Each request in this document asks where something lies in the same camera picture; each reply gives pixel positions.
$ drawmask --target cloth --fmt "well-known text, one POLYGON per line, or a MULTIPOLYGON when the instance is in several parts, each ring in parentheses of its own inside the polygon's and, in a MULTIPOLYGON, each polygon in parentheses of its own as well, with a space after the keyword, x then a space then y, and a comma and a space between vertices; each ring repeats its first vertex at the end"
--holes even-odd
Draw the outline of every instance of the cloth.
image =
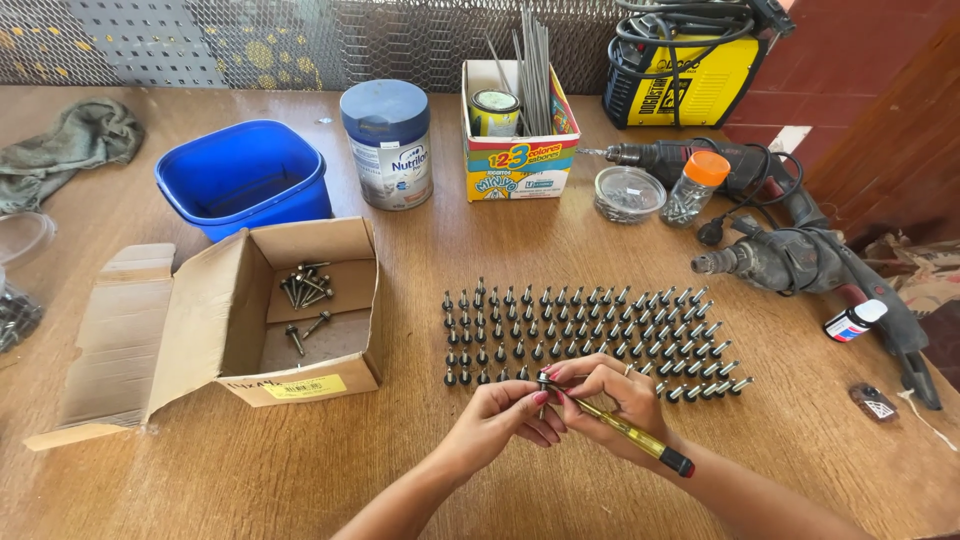
POLYGON ((106 97, 74 104, 46 133, 0 150, 0 213, 39 210, 78 169, 127 164, 142 141, 143 128, 123 104, 106 97))

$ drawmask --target wooden workbench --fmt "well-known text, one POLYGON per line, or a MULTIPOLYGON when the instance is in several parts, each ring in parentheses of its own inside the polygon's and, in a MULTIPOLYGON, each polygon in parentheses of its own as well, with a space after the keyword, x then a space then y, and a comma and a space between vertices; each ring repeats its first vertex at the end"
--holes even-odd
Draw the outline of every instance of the wooden workbench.
MULTIPOLYGON (((0 537, 329 536, 433 449, 468 401, 464 388, 441 384, 440 302, 445 289, 473 286, 477 275, 501 293, 528 282, 629 283, 637 291, 709 284, 717 302, 711 318, 725 321, 720 333, 734 339, 739 373, 757 383, 739 399, 665 404, 677 431, 881 538, 960 528, 960 456, 894 395, 899 367, 876 337, 834 344, 819 327, 836 304, 692 274, 689 261, 703 251, 692 230, 669 230, 657 220, 639 227, 607 222, 592 207, 593 176, 606 166, 600 159, 575 160, 561 199, 468 204, 460 106, 450 95, 431 97, 436 193, 400 213, 363 202, 335 93, 0 87, 0 145, 44 131, 60 109, 94 95, 125 103, 148 134, 130 165, 84 171, 44 203, 60 225, 57 237, 40 258, 12 272, 49 313, 25 344, 0 356, 0 537), (328 161, 334 213, 374 221, 384 285, 382 388, 254 409, 209 384, 164 407, 141 430, 27 450, 23 438, 54 425, 100 267, 130 244, 175 242, 176 265, 209 244, 156 189, 156 160, 174 145, 253 118, 285 122, 316 145, 328 161), (900 408, 895 424, 877 425, 851 403, 847 386, 860 380, 900 408)), ((598 98, 575 97, 572 106, 586 147, 706 131, 618 132, 598 98)), ((725 202, 712 204, 707 215, 725 202)), ((945 410, 921 407, 921 414, 960 443, 960 396, 935 370, 934 382, 945 410)), ((512 442, 441 506, 423 537, 726 535, 687 495, 571 434, 551 450, 512 442)))

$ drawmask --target white bottle cap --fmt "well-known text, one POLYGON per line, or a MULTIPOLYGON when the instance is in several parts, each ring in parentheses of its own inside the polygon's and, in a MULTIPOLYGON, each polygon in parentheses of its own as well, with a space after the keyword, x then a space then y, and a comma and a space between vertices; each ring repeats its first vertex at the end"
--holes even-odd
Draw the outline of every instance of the white bottle cap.
POLYGON ((880 300, 868 300, 854 307, 853 312, 864 321, 873 323, 874 321, 878 321, 880 317, 887 312, 887 305, 883 304, 880 300))

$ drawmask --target orange lid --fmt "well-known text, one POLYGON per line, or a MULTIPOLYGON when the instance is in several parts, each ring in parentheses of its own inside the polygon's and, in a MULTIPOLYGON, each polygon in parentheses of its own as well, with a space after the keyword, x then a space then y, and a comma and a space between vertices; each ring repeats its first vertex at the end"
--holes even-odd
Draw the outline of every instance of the orange lid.
POLYGON ((684 165, 684 174, 697 184, 720 185, 730 174, 730 162, 712 152, 694 152, 684 165))

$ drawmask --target nutrilon can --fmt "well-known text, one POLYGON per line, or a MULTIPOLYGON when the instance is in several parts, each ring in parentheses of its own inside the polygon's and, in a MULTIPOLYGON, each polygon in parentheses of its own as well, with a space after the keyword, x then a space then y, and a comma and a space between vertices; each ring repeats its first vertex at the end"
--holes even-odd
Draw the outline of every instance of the nutrilon can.
POLYGON ((470 98, 470 133, 473 136, 514 136, 520 100, 510 92, 487 88, 470 98))
POLYGON ((394 79, 360 83, 340 98, 340 118, 367 204, 406 210, 433 194, 430 108, 423 90, 394 79))

